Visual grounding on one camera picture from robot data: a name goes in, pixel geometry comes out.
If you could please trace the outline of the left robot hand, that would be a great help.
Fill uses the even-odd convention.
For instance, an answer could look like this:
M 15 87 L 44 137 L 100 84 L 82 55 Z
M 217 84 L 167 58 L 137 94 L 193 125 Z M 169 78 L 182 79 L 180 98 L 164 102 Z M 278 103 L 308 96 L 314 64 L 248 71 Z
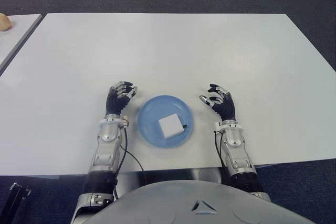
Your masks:
M 106 115 L 118 115 L 136 95 L 138 87 L 131 82 L 119 81 L 111 86 L 106 100 Z

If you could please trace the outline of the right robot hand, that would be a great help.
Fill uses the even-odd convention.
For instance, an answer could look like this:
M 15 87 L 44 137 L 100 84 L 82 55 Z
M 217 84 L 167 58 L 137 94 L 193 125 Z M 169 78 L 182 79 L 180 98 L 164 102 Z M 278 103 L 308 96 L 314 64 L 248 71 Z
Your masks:
M 208 98 L 204 95 L 200 95 L 199 99 L 216 112 L 222 121 L 236 120 L 235 105 L 231 93 L 216 84 L 210 84 L 209 86 L 208 92 L 215 92 L 217 96 Z

